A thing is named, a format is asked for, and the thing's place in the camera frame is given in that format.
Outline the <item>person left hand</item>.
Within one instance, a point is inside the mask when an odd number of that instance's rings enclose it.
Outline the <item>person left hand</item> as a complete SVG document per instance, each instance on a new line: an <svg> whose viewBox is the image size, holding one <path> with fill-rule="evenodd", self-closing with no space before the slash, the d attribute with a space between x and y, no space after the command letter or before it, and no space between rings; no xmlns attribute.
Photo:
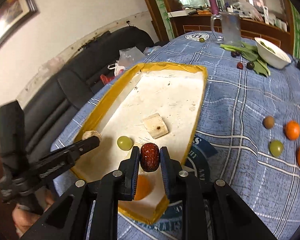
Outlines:
<svg viewBox="0 0 300 240"><path fill-rule="evenodd" d="M0 179L3 175L2 163L0 160ZM40 218L39 215L30 213L29 211L21 209L19 204L16 205L14 210L12 211L12 219L14 222L14 226L16 229L16 233L18 237L22 237L23 234L29 230L31 226Z"/></svg>

